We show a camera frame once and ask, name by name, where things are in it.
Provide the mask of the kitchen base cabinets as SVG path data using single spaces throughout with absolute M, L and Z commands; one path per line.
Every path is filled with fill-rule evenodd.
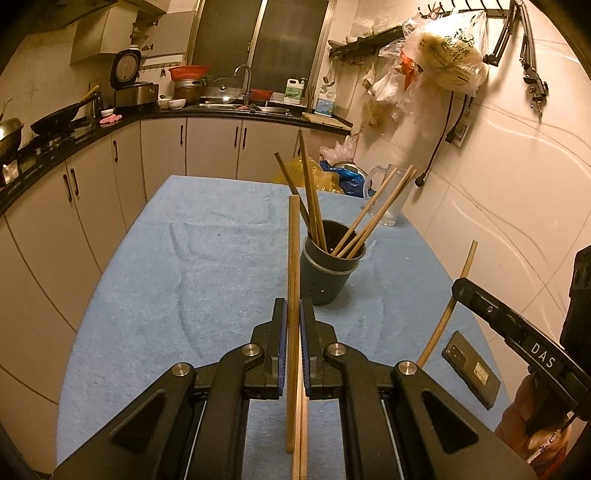
M 36 471 L 58 463 L 70 355 L 111 258 L 152 196 L 132 124 L 51 167 L 1 213 L 1 423 Z

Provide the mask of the black smartphone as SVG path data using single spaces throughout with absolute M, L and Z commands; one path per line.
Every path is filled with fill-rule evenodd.
M 497 400 L 501 381 L 460 331 L 455 331 L 442 352 L 443 358 L 487 409 Z

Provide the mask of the dark utensil holder cup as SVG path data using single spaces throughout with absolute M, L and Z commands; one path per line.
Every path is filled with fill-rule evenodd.
M 349 276 L 358 268 L 366 247 L 353 258 L 337 258 L 332 250 L 337 247 L 349 227 L 334 220 L 324 220 L 328 251 L 322 250 L 310 236 L 305 237 L 301 251 L 301 298 L 310 298 L 315 306 L 328 305 L 338 297 Z

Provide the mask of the blue towel table cover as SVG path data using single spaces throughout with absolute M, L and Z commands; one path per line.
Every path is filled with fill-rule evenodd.
M 59 402 L 64 461 L 173 364 L 245 344 L 287 293 L 288 190 L 168 178 L 111 258 L 86 309 Z M 318 308 L 370 360 L 418 358 L 452 279 L 409 222 L 380 228 L 338 298 Z

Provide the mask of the blue plastic bag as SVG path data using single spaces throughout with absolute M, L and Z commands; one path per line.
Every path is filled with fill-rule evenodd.
M 335 173 L 339 177 L 339 188 L 342 193 L 363 198 L 363 185 L 365 185 L 367 173 L 355 163 L 342 162 L 332 166 L 327 160 L 320 162 L 325 172 Z

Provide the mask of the sink faucet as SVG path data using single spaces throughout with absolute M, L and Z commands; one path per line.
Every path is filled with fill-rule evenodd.
M 252 82 L 252 68 L 247 64 L 238 65 L 235 68 L 233 75 L 238 77 L 240 71 L 245 71 L 242 80 L 242 104 L 245 109 L 249 108 L 249 96 L 250 96 L 250 82 Z

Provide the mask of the black wok pan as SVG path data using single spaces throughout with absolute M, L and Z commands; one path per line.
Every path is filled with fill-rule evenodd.
M 76 117 L 79 109 L 90 102 L 99 91 L 100 86 L 95 85 L 78 102 L 63 107 L 34 122 L 30 128 L 37 136 L 50 136 L 60 134 Z

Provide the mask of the white plastic bag hanging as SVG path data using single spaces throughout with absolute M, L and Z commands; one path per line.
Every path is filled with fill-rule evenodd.
M 444 97 L 474 97 L 488 77 L 487 47 L 483 11 L 408 18 L 401 38 L 378 50 L 363 78 L 361 125 L 376 128 L 387 118 L 425 115 Z

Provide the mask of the white detergent jug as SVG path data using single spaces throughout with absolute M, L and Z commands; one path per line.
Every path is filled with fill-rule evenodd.
M 284 89 L 283 102 L 290 105 L 301 105 L 304 98 L 304 89 L 307 86 L 307 78 L 288 78 Z

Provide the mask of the steel pot with lid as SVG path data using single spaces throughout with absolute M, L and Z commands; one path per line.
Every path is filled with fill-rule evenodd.
M 6 163 L 20 148 L 22 139 L 22 122 L 16 118 L 3 120 L 0 123 L 0 160 Z

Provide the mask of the red basin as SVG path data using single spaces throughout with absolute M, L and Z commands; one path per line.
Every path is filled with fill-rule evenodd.
M 169 69 L 169 74 L 173 82 L 183 80 L 201 80 L 206 77 L 211 67 L 208 65 L 182 65 Z

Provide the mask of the rice cooker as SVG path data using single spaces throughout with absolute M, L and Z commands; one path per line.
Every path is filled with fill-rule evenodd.
M 119 51 L 113 60 L 110 85 L 116 111 L 146 110 L 156 105 L 159 86 L 139 80 L 141 60 L 141 51 L 136 45 Z

